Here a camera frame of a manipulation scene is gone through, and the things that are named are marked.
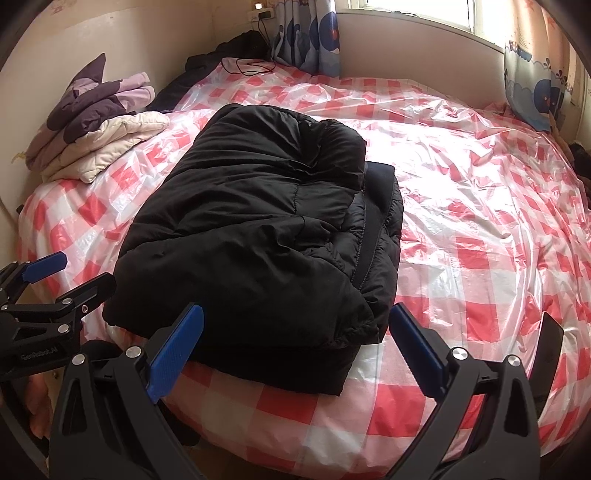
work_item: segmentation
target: silver bolt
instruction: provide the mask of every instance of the silver bolt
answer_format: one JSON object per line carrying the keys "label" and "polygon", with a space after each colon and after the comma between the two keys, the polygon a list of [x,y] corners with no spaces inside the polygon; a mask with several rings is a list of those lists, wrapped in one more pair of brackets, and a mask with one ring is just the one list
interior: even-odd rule
{"label": "silver bolt", "polygon": [[521,360],[519,359],[518,356],[515,356],[515,355],[509,355],[509,358],[507,358],[507,361],[513,367],[518,367],[521,365]]}
{"label": "silver bolt", "polygon": [[86,357],[84,356],[84,354],[78,353],[77,355],[74,355],[74,358],[72,359],[72,363],[74,365],[82,365],[84,363],[84,360],[86,360]]}
{"label": "silver bolt", "polygon": [[128,358],[138,358],[142,354],[142,349],[139,346],[130,346],[126,351],[125,355]]}
{"label": "silver bolt", "polygon": [[465,360],[468,358],[468,352],[465,349],[458,347],[452,350],[452,355],[456,360]]}

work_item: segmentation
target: folded purple garment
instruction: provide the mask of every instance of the folded purple garment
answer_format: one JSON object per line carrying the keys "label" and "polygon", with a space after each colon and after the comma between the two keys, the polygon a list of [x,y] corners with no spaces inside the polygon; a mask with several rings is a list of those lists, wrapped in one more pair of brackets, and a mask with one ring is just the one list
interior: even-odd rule
{"label": "folded purple garment", "polygon": [[68,144],[96,131],[105,120],[139,110],[154,99],[154,89],[145,86],[150,81],[145,72],[103,83],[105,61],[102,53],[72,79],[27,149],[30,170],[43,170]]}

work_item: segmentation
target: blue gripper pad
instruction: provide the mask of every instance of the blue gripper pad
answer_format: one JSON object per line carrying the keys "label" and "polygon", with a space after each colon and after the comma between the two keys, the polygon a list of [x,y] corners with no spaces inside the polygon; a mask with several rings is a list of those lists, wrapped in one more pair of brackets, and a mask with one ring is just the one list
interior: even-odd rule
{"label": "blue gripper pad", "polygon": [[446,394],[447,369],[422,333],[422,327],[403,304],[388,318],[390,333],[423,395],[439,401]]}
{"label": "blue gripper pad", "polygon": [[68,263],[64,252],[56,252],[46,257],[40,258],[29,263],[22,273],[22,279],[25,282],[36,283],[44,278],[62,271]]}
{"label": "blue gripper pad", "polygon": [[168,336],[150,362],[150,381],[146,392],[156,403],[170,393],[184,364],[203,333],[203,310],[199,305],[189,306],[180,322]]}

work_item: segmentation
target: patterned curtain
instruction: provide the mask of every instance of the patterned curtain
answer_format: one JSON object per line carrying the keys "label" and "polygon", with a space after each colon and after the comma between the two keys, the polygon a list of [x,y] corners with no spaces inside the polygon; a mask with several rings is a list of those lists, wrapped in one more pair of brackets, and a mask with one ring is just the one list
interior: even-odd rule
{"label": "patterned curtain", "polygon": [[509,0],[513,28],[505,47],[505,88],[517,117],[537,131],[550,131],[569,85],[571,47],[560,27],[535,0]]}
{"label": "patterned curtain", "polygon": [[273,58],[310,74],[340,75],[335,0],[280,0]]}

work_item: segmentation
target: bed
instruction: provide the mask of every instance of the bed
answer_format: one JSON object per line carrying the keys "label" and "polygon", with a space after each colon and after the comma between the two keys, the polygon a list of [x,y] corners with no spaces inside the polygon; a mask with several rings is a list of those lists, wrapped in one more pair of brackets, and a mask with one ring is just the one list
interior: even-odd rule
{"label": "bed", "polygon": [[[366,139],[366,160],[395,166],[405,202],[395,300],[448,345],[497,361],[513,353],[529,370],[543,312],[562,325],[539,425],[543,453],[568,441],[591,407],[591,217],[582,186],[548,135],[409,80],[311,77],[281,66],[245,77],[218,66],[168,114],[167,130],[93,184],[44,184],[27,200],[20,260],[58,250],[69,260],[37,286],[39,296],[113,271],[139,207],[230,102],[336,118]],[[122,348],[142,342],[105,325],[99,312],[85,318],[83,336]],[[190,363],[167,405],[211,443],[318,480],[380,478],[434,407],[389,335],[361,348],[340,397],[290,393]],[[479,406],[471,404],[450,455],[461,451]]]}

